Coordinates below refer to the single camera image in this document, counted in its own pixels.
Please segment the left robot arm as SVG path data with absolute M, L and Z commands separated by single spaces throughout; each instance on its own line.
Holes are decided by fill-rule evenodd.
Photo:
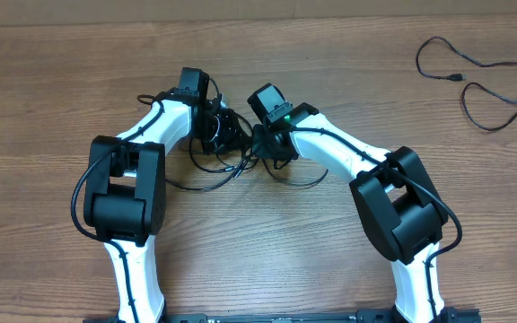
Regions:
M 246 148 L 250 136 L 223 95 L 209 99 L 215 81 L 185 67 L 178 86 L 140 95 L 148 114 L 117 136 L 92 141 L 89 166 L 74 193 L 83 194 L 83 218 L 104 244 L 114 267 L 119 297 L 114 322 L 161 322 L 165 299 L 158 283 L 155 237 L 166 206 L 165 158 L 181 139 L 197 139 L 205 154 Z

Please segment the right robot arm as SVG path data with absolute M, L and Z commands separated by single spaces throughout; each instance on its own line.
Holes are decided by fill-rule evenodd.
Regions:
M 391 262 L 395 311 L 406 322 L 439 322 L 435 254 L 449 215 L 417 154 L 366 144 L 333 125 L 308 103 L 294 106 L 275 85 L 247 102 L 258 117 L 254 153 L 288 163 L 299 157 L 319 163 L 347 181 L 364 233 Z

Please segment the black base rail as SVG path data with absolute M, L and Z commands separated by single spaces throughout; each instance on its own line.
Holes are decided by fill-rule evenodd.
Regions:
M 107 319 L 84 319 L 84 323 L 121 323 L 116 317 Z M 205 314 L 180 314 L 163 316 L 159 322 L 168 323 L 394 323 L 406 322 L 394 308 L 389 310 L 358 310 L 355 313 L 316 313 L 299 315 L 236 315 L 207 316 Z M 479 310 L 444 308 L 436 322 L 481 323 Z

